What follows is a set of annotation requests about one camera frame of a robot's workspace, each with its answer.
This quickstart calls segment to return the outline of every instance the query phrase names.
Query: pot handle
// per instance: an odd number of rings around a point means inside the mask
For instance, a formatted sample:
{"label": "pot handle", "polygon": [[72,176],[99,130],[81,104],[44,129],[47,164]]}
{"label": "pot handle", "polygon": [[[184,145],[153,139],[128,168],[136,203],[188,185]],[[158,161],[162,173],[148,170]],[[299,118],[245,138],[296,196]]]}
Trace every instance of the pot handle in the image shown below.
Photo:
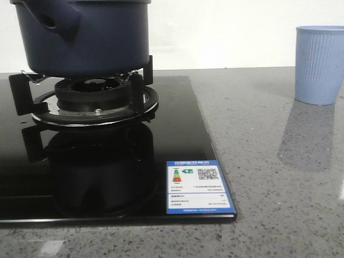
{"label": "pot handle", "polygon": [[80,13],[66,0],[20,0],[47,30],[60,35],[75,32],[80,23]]}

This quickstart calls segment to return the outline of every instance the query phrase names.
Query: ribbed cup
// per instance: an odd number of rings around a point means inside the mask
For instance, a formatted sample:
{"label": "ribbed cup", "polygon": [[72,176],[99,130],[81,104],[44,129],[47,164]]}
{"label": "ribbed cup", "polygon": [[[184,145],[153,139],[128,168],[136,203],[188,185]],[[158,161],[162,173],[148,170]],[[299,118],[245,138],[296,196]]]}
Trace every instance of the ribbed cup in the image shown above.
{"label": "ribbed cup", "polygon": [[344,80],[344,26],[296,27],[295,99],[335,103]]}

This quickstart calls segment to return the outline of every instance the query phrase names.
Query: speckled quartz countertop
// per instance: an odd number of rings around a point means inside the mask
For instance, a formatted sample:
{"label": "speckled quartz countertop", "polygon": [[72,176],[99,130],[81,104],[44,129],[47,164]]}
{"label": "speckled quartz countertop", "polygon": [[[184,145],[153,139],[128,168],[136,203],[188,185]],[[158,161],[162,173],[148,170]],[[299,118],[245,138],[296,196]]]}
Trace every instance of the speckled quartz countertop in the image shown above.
{"label": "speckled quartz countertop", "polygon": [[188,76],[238,209],[225,225],[0,230],[0,257],[344,257],[344,91],[294,101],[294,68]]}

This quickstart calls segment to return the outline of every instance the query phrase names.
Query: plastic cup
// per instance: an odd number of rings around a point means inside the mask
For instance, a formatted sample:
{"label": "plastic cup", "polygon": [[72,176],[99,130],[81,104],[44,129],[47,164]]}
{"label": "plastic cup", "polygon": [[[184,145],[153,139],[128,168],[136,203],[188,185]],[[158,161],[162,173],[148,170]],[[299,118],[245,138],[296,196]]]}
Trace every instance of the plastic cup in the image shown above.
{"label": "plastic cup", "polygon": [[335,103],[344,80],[344,26],[296,27],[295,99]]}

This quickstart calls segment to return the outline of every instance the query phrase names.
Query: qr code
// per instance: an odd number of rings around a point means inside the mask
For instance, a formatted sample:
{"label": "qr code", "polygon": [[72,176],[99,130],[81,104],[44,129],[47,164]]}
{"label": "qr code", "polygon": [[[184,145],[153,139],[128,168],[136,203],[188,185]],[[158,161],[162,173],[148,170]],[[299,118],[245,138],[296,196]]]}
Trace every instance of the qr code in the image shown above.
{"label": "qr code", "polygon": [[214,168],[206,168],[206,169],[197,169],[198,177],[200,180],[212,180],[212,179],[219,179],[219,175]]}

